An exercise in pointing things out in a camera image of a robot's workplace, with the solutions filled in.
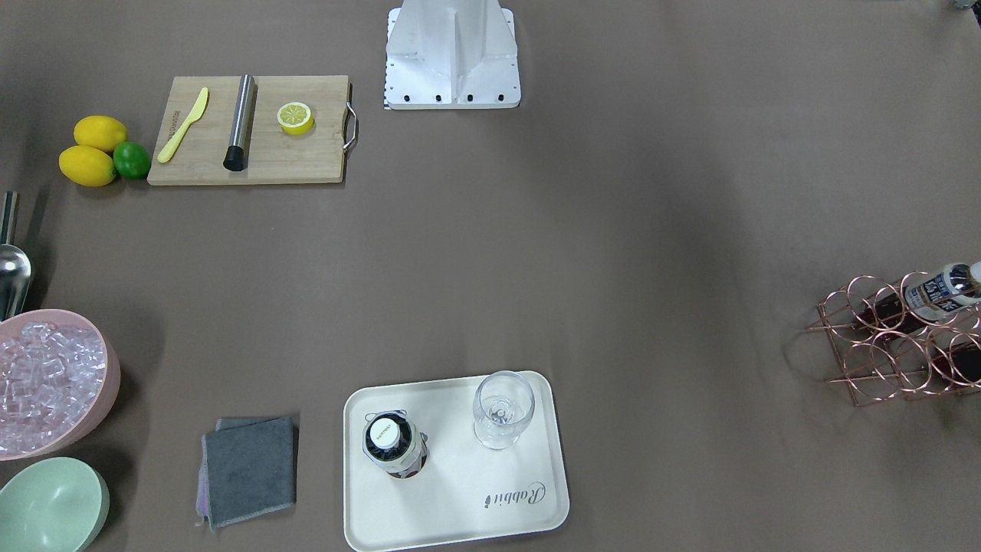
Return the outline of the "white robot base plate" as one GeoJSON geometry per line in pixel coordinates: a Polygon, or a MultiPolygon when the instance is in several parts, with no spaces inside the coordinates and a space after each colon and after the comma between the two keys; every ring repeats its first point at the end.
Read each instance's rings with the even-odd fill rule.
{"type": "Polygon", "coordinates": [[[386,24],[386,109],[521,104],[515,17],[499,2],[404,1],[389,11],[386,24]]]}

